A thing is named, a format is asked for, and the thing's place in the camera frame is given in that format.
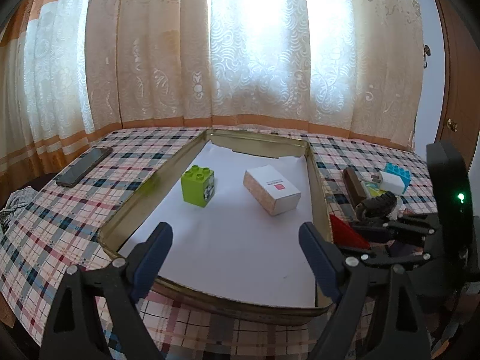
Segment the red toy building block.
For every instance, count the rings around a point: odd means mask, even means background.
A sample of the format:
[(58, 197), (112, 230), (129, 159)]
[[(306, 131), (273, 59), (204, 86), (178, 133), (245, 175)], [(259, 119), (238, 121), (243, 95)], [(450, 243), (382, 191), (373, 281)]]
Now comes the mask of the red toy building block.
[(348, 223), (343, 222), (334, 214), (329, 215), (333, 242), (338, 247), (369, 250), (370, 244), (360, 236)]

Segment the white cardboard box red label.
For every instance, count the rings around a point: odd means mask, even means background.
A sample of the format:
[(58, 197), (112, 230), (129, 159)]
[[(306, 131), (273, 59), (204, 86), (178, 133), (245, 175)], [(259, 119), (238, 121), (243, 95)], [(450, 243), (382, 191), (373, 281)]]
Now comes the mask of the white cardboard box red label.
[(247, 169), (243, 185), (271, 216), (294, 210), (302, 195), (300, 190), (271, 165)]

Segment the green toy building block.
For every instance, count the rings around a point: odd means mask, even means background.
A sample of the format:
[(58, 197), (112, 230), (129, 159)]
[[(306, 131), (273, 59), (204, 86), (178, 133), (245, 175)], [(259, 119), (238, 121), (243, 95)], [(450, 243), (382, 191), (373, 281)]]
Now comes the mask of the green toy building block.
[(183, 200), (187, 203), (205, 207), (215, 194), (215, 174), (209, 167), (191, 166), (181, 176)]

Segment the purple rectangular block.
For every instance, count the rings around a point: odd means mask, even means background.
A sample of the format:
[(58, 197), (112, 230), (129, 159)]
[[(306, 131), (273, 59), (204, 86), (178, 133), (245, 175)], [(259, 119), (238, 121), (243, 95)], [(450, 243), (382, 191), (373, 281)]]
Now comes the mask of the purple rectangular block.
[(388, 254), (392, 258), (409, 256), (417, 252), (422, 252), (422, 249), (418, 248), (415, 245), (406, 244), (402, 241), (394, 241), (388, 247)]

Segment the black ribbed hair clip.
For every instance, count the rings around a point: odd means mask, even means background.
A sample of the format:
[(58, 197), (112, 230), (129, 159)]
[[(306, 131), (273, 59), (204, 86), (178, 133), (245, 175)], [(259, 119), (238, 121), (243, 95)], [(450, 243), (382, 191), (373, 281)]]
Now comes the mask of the black ribbed hair clip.
[(377, 197), (366, 198), (355, 208), (355, 215), (359, 221), (367, 221), (387, 217), (397, 206), (397, 197), (387, 191)]

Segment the blue toy building block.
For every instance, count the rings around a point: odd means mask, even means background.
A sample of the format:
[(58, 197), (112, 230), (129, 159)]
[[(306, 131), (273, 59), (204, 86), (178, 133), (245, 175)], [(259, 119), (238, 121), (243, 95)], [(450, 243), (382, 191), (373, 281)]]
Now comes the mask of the blue toy building block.
[(393, 163), (387, 163), (384, 167), (384, 172), (398, 176), (403, 182), (403, 191), (404, 194), (410, 186), (411, 183), (411, 172), (401, 166), (394, 165)]

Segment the clear plastic box green label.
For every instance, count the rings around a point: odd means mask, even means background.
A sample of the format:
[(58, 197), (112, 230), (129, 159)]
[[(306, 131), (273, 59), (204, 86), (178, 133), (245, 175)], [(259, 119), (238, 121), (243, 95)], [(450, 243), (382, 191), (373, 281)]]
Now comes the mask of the clear plastic box green label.
[(383, 195), (386, 191), (380, 188), (378, 183), (373, 181), (361, 180), (360, 184), (364, 189), (367, 198), (374, 198)]

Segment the copper embossed flat box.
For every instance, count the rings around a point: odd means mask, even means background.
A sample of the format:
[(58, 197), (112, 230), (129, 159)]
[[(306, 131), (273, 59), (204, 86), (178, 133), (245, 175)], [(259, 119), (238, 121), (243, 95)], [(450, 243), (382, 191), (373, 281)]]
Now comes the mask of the copper embossed flat box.
[(345, 184), (350, 202), (354, 207), (368, 198), (363, 184), (350, 166), (343, 170), (343, 183)]

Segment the brass door knob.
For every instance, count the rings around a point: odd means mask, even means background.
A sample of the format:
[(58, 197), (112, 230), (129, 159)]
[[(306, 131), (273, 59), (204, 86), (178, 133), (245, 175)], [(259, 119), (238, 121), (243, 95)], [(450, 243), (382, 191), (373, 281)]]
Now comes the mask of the brass door knob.
[(451, 118), (447, 120), (447, 127), (452, 132), (456, 133), (458, 131), (458, 124), (454, 122)]

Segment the white paper tray liner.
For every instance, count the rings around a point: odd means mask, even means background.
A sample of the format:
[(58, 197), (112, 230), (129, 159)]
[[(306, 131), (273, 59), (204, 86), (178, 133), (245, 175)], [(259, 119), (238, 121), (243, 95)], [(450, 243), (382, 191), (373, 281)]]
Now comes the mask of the white paper tray liner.
[[(264, 158), (205, 144), (192, 162), (215, 173), (205, 207), (184, 202), (181, 186), (168, 195), (120, 248), (127, 256), (156, 225), (173, 231), (160, 276), (217, 297), (263, 306), (312, 308), (316, 284), (299, 246), (299, 227), (312, 220), (304, 157)], [(247, 170), (273, 166), (301, 192), (297, 207), (271, 216), (243, 185)]]

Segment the plaid tablecloth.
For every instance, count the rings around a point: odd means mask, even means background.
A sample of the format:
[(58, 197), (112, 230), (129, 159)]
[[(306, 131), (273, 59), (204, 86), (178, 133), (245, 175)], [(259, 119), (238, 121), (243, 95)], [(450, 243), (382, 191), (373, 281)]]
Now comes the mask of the plaid tablecloth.
[[(67, 267), (100, 268), (108, 256), (99, 229), (133, 192), (183, 145), (196, 128), (149, 127), (109, 133), (113, 150), (100, 169), (73, 189), (50, 182), (1, 234), (1, 294), (28, 338), (40, 343), (50, 304)], [(416, 154), (318, 134), (306, 135), (324, 180), (329, 211), (350, 219), (341, 172), (366, 176), (386, 163), (407, 168), (412, 182), (403, 197), (415, 213), (436, 209), (425, 162)], [(140, 304), (145, 325), (166, 359), (305, 359), (326, 324), (320, 316), (296, 328), (229, 319), (188, 307), (157, 293)]]

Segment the black smartphone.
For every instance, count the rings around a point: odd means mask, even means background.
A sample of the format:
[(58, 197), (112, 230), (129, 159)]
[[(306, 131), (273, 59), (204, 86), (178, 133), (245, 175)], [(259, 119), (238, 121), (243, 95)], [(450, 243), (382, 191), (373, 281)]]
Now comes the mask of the black smartphone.
[(64, 172), (64, 174), (61, 174), (56, 180), (56, 184), (65, 188), (73, 188), (112, 153), (113, 149), (111, 147), (92, 149)]

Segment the curtain tieback hook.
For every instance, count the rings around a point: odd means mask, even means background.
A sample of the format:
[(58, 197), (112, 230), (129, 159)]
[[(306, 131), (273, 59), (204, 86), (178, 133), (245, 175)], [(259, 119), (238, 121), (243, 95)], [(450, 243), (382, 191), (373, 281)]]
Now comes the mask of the curtain tieback hook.
[(428, 67), (428, 57), (431, 57), (431, 48), (425, 44), (423, 49), (423, 68), (427, 69)]

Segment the brown wooden door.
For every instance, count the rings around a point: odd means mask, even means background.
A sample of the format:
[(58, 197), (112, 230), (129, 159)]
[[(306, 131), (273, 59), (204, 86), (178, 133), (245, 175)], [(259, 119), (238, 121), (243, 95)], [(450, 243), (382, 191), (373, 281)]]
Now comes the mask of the brown wooden door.
[[(445, 54), (445, 84), (436, 139), (450, 141), (470, 167), (479, 141), (479, 48), (449, 0), (438, 8)], [(447, 127), (451, 118), (458, 131)]]

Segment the beige lace curtain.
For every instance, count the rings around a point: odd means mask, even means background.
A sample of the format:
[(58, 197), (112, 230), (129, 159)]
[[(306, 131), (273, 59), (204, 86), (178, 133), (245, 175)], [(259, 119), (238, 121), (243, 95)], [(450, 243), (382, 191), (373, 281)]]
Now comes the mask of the beige lace curtain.
[(285, 128), (410, 150), (417, 0), (19, 0), (1, 26), (1, 197), (122, 128)]

